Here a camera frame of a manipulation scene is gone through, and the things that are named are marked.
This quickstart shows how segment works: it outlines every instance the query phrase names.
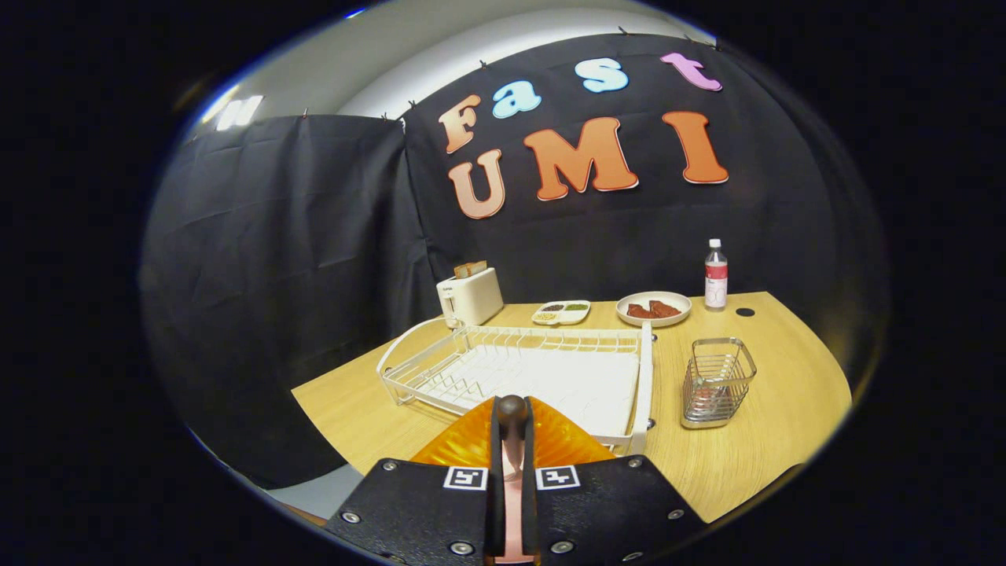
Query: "dish rack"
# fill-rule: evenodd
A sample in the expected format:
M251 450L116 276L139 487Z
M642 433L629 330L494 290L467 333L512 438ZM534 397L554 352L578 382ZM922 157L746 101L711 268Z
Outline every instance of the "dish rack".
M639 330L462 327L394 367L377 364L391 400L413 399L463 415L494 396L533 396L616 453L639 454L653 393L653 335Z

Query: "meat slice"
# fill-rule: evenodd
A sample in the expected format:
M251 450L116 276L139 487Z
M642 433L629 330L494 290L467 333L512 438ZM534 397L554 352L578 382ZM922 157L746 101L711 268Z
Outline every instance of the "meat slice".
M657 319L667 319L669 317L677 317L678 315L681 315L680 311L660 302L650 302L650 311L657 316Z
M650 313L649 311L643 309L636 304L629 305L629 317L635 317L636 319L656 319L657 317Z

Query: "bottle label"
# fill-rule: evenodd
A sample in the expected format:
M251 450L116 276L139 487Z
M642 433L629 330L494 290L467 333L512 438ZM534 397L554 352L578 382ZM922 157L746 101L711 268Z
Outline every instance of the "bottle label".
M705 277L706 278L726 278L726 265L725 264L707 264L707 265L705 265Z
M705 305L712 309L726 307L726 263L706 263Z

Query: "blue letter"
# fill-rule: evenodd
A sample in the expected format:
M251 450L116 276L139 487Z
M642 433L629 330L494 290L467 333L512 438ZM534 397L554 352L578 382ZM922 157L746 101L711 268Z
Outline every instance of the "blue letter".
M498 101L493 107L493 116L509 118L518 112L534 110L541 104L541 97L534 93L534 86L527 80L516 80L503 86L493 95Z
M629 76L619 70L622 65L619 61L604 57L600 59L588 59L579 61L573 67L583 80L583 87L592 92L604 92L606 90L618 90L625 88L629 83Z

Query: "black cloth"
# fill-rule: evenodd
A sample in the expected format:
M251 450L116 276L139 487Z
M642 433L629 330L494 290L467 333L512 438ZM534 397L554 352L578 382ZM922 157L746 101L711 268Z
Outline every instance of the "black cloth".
M660 60L672 51L701 62L702 73L722 88L691 84ZM600 57L621 63L629 76L624 88L583 87L575 64ZM493 95L514 80L531 81L542 101L497 119ZM482 99L468 128L474 138L449 155L438 120L472 93ZM708 119L727 181L683 178L681 142L661 121L675 111ZM539 200L541 180L524 137L553 129L575 147L583 123L599 117L620 121L619 141L639 185L602 192L589 184L582 193L570 188L558 200ZM701 296L708 239L719 237L730 261L729 292L772 293L833 349L853 385L865 363L862 356L851 362L852 353L877 352L878 326L867 314L880 321L889 308L866 187L806 103L741 54L663 36L578 37L474 70L403 118L411 184L439 278L459 262L487 258L507 303L617 301L645 291ZM448 171L472 163L474 190L485 198L489 186L476 159L491 149L502 152L506 200L496 214L473 219L461 211Z
M700 61L722 89L660 60L672 51ZM583 87L575 64L600 57L621 63L624 88ZM515 80L531 81L540 105L495 118L494 92ZM439 119L472 93L482 99L474 138L449 155ZM728 180L683 177L678 134L661 120L675 111L708 119ZM639 184L602 192L589 182L539 200L524 138L553 129L575 147L600 117L620 121ZM772 293L851 385L879 352L887 271L865 184L807 104L729 46L621 34L559 41L472 71L403 120L404 133L370 118L269 119L185 144L166 169L140 269L152 355L186 423L264 488L343 462L290 390L437 316L436 281L469 260L497 267L509 304L694 297L708 239L719 237L730 293ZM472 163L485 198L477 158L493 149L506 200L473 219L448 171Z
M140 269L181 417L267 489L345 462L291 389L439 309L400 123L277 118L180 147Z

